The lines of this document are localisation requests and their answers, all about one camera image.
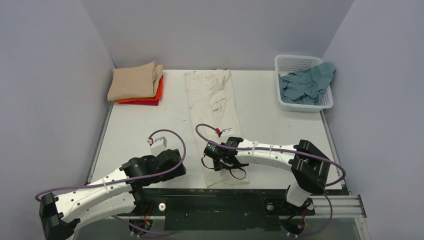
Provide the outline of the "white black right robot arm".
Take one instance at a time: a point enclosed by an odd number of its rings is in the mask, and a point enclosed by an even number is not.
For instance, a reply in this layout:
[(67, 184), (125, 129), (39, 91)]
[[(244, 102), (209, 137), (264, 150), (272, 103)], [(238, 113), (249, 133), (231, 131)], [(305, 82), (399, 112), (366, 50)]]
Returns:
[(308, 140), (292, 145), (271, 145), (241, 137), (220, 144), (207, 143), (203, 155), (212, 159), (213, 170), (243, 170), (250, 164), (264, 165), (293, 174), (295, 183), (286, 190), (283, 209), (294, 215), (312, 208), (310, 196), (325, 192), (330, 160)]

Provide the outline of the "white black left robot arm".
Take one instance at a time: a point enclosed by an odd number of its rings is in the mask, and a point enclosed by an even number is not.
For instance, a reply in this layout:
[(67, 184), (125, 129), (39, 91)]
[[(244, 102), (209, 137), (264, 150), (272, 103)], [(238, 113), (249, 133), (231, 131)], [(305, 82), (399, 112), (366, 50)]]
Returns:
[(39, 217), (47, 240), (66, 240), (86, 224), (112, 215), (143, 215), (152, 209), (145, 187), (186, 174), (178, 149), (133, 157), (90, 185), (68, 193), (47, 193)]

